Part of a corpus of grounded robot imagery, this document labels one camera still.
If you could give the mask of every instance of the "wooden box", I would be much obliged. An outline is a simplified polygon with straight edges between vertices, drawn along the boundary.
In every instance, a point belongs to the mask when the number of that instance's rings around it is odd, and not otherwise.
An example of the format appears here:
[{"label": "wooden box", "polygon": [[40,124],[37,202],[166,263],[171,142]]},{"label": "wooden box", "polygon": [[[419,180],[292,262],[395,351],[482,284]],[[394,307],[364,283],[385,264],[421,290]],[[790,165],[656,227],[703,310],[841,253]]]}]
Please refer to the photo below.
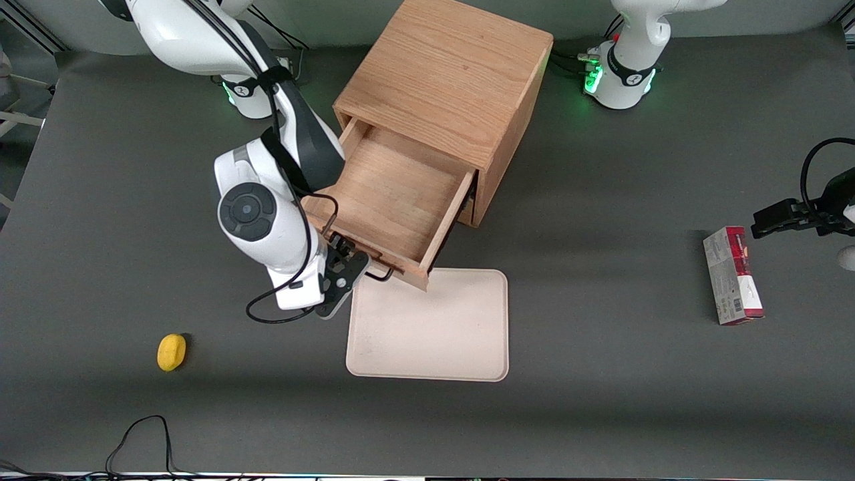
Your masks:
[{"label": "wooden box", "polygon": [[[453,0],[404,0],[335,101],[333,230],[422,289],[455,219],[477,227],[531,118],[552,36]],[[304,199],[312,223],[332,214]]]}]

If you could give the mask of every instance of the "red and white box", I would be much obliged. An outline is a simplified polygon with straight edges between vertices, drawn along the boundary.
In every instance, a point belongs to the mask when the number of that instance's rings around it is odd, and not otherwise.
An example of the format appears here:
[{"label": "red and white box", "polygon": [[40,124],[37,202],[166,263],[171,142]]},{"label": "red and white box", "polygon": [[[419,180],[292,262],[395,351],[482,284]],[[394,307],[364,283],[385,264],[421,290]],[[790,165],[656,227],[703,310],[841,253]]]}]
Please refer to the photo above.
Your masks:
[{"label": "red and white box", "polygon": [[732,326],[764,316],[751,269],[744,227],[726,227],[704,240],[718,323]]}]

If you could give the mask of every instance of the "gray table surface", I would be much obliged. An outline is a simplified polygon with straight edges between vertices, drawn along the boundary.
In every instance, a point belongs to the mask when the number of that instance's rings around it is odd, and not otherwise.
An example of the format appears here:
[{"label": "gray table surface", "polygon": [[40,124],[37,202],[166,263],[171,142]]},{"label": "gray table surface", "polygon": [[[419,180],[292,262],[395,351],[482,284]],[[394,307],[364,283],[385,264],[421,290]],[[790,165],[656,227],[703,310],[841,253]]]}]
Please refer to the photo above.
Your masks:
[{"label": "gray table surface", "polygon": [[[303,91],[328,122],[365,51],[308,55]],[[249,321],[269,280],[217,226],[211,165],[266,123],[152,58],[61,57],[0,233],[0,457],[97,469],[160,413],[197,471],[852,479],[847,239],[751,241],[767,318],[735,328],[714,320],[700,244],[796,196],[807,151],[855,132],[845,54],[834,27],[676,39],[624,112],[550,70],[485,222],[455,227],[437,263],[507,275],[501,383],[353,377],[347,308]],[[829,147],[814,192],[852,154]],[[165,374],[170,332],[192,349]],[[116,467],[162,457],[142,425]]]}]

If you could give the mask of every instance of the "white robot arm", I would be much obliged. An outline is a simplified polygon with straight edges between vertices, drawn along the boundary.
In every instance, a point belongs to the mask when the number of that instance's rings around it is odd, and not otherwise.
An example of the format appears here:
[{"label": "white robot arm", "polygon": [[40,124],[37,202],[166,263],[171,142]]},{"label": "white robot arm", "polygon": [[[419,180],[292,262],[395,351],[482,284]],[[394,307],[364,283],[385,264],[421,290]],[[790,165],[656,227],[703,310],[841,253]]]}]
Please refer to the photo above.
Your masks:
[{"label": "white robot arm", "polygon": [[616,110],[635,106],[649,90],[654,65],[671,39],[666,15],[699,12],[728,0],[611,0],[624,20],[617,42],[608,39],[589,49],[580,60],[592,62],[585,93]]},{"label": "white robot arm", "polygon": [[[275,294],[281,309],[304,310],[295,318],[311,310],[330,318],[368,268],[369,257],[341,238],[329,248],[308,223],[299,197],[333,185],[344,154],[261,36],[232,17],[251,0],[101,1],[133,21],[152,53],[170,67],[231,77],[248,85],[248,98],[268,101],[274,127],[215,160],[220,225],[235,246],[267,266],[274,284],[247,306],[248,316],[271,324],[292,320],[251,313],[256,302]],[[285,117],[281,128],[279,112]]]}]

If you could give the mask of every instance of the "wooden drawer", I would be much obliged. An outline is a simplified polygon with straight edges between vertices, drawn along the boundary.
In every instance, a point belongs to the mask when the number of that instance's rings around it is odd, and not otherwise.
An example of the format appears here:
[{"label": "wooden drawer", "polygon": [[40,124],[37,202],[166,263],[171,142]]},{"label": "wooden drawer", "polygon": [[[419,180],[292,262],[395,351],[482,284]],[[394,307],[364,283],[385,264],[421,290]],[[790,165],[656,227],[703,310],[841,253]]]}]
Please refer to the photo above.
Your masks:
[{"label": "wooden drawer", "polygon": [[[475,170],[414,140],[357,119],[341,134],[345,169],[321,191],[339,201],[331,231],[341,233],[395,275],[426,290],[428,272],[469,193]],[[322,228],[325,199],[303,199]]]}]

